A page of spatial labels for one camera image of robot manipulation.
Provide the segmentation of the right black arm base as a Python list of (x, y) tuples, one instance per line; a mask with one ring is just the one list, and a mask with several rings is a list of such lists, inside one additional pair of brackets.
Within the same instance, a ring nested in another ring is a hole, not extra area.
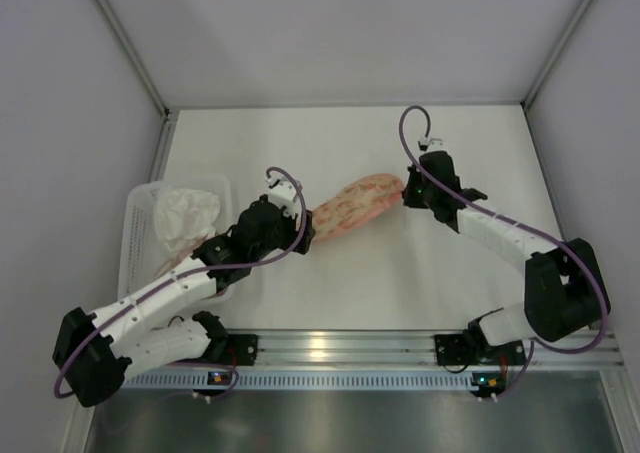
[(436, 363), (442, 367), (522, 366), (526, 360), (521, 341), (488, 346), (468, 332), (436, 334)]

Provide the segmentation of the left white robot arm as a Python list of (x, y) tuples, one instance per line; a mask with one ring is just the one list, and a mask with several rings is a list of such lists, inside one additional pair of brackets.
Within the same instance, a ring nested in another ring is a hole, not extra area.
[(222, 298), (256, 268), (290, 253), (306, 254), (312, 238), (311, 213), (301, 195), (290, 202), (263, 195), (226, 233), (203, 242), (142, 289), (92, 312), (71, 310), (52, 354), (59, 369), (55, 397), (96, 406), (149, 370), (215, 361), (227, 341), (217, 316), (200, 311), (176, 325), (170, 320), (209, 296)]

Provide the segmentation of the floral pink laundry bag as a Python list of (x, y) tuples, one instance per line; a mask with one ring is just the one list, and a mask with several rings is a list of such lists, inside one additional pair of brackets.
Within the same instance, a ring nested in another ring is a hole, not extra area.
[(313, 242), (329, 241), (364, 226), (398, 204), (404, 189), (403, 181), (389, 173), (350, 183), (312, 210)]

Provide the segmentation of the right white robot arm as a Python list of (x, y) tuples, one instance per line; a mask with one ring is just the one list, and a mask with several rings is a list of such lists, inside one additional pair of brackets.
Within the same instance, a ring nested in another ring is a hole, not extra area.
[(464, 188), (444, 150), (413, 160), (402, 194), (408, 208), (426, 209), (453, 232), (472, 239), (512, 266), (524, 280), (520, 300), (472, 320), (465, 332), (478, 350), (532, 339), (557, 341), (611, 311), (594, 249), (577, 238), (562, 242), (492, 209), (487, 196)]

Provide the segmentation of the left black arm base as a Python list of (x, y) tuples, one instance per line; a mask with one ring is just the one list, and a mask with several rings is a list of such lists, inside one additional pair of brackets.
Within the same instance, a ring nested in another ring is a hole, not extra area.
[(258, 346), (258, 335), (229, 334), (216, 343), (209, 361), (234, 367), (253, 366), (257, 359)]

